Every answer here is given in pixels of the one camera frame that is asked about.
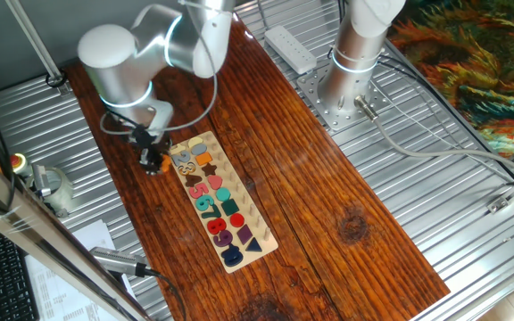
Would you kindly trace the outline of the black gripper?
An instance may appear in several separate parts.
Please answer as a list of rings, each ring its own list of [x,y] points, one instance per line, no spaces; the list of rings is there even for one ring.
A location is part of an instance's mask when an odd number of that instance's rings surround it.
[[[152,136],[148,132],[135,134],[140,148],[139,164],[147,175],[163,172],[164,155],[170,148],[170,137],[166,134]]]

